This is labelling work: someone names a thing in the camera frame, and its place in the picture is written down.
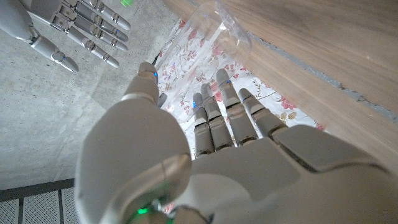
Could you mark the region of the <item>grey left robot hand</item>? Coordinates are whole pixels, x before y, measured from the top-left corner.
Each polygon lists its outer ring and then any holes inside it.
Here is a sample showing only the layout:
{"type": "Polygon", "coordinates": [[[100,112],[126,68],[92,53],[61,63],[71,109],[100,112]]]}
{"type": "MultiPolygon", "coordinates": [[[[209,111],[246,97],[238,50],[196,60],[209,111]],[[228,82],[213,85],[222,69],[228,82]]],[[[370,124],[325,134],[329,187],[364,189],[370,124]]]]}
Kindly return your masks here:
{"type": "Polygon", "coordinates": [[[88,133],[76,167],[82,223],[396,223],[397,176],[316,128],[286,126],[225,70],[226,116],[203,85],[195,142],[158,107],[158,74],[141,63],[88,133]]]}

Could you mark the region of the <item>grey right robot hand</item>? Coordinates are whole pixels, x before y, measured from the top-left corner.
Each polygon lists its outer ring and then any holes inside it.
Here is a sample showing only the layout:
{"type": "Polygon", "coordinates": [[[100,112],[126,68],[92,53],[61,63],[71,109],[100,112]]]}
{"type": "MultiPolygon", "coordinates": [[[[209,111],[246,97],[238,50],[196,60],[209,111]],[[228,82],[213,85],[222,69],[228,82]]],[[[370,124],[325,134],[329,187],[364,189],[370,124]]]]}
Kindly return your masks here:
{"type": "Polygon", "coordinates": [[[65,33],[84,49],[118,68],[119,62],[86,34],[116,49],[127,51],[124,44],[130,23],[102,0],[2,0],[1,30],[29,44],[34,50],[71,72],[78,72],[76,62],[35,28],[33,19],[65,33]]]}

